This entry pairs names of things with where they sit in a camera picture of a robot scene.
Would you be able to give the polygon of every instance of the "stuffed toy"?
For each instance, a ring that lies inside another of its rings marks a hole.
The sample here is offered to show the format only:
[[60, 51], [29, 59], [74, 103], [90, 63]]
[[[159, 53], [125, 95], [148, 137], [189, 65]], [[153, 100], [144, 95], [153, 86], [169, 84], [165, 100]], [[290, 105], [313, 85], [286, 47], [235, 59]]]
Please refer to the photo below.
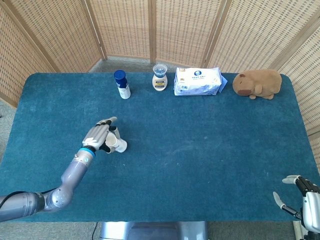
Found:
[[233, 90], [240, 96], [250, 99], [263, 97], [273, 99], [279, 93], [282, 83], [281, 75], [273, 69], [250, 70], [238, 74], [232, 83]]

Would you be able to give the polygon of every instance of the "clear plastic lid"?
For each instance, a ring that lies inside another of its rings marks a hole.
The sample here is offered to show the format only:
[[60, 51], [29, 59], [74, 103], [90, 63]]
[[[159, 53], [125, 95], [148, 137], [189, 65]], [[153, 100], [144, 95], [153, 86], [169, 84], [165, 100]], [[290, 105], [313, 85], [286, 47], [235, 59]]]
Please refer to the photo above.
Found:
[[164, 64], [156, 64], [153, 67], [153, 72], [158, 78], [163, 78], [166, 75], [168, 68]]

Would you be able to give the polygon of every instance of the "white package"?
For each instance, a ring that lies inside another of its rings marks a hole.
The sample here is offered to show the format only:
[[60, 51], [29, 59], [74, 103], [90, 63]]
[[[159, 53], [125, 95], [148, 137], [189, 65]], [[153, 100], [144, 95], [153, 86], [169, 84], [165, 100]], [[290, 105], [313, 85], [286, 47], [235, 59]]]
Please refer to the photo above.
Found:
[[174, 95], [200, 96], [216, 95], [221, 92], [227, 80], [215, 68], [177, 67], [174, 78]]

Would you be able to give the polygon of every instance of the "label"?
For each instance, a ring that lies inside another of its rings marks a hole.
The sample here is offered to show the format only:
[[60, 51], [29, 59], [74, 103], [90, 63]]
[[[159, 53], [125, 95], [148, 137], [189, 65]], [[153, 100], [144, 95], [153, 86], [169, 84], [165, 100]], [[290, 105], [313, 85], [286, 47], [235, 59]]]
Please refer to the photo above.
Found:
[[165, 81], [155, 81], [154, 87], [157, 88], [157, 89], [164, 88], [165, 87]]
[[118, 87], [121, 98], [128, 99], [131, 96], [129, 85], [126, 85], [124, 88]]
[[201, 73], [202, 73], [202, 72], [198, 70], [198, 71], [195, 71], [195, 72], [194, 72], [194, 75], [195, 75], [195, 76], [199, 76], [199, 75], [201, 75]]
[[118, 88], [121, 88], [121, 89], [126, 88], [128, 85], [128, 81], [125, 77], [123, 79], [116, 79], [115, 81]]

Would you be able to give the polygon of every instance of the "floor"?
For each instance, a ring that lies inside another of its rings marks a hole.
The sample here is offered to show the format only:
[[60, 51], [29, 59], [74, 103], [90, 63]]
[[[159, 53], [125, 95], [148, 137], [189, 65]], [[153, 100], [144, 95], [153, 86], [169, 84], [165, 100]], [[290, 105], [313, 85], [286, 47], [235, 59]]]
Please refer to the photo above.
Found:
[[[175, 72], [174, 65], [166, 64], [168, 72]], [[90, 72], [152, 72], [153, 64], [144, 59], [110, 57], [99, 61]], [[0, 101], [0, 163], [9, 138], [16, 110]], [[30, 222], [0, 223], [0, 240], [90, 240], [95, 222]], [[97, 224], [93, 239], [99, 239], [101, 224]], [[289, 222], [211, 222], [210, 240], [294, 240], [295, 233]]]

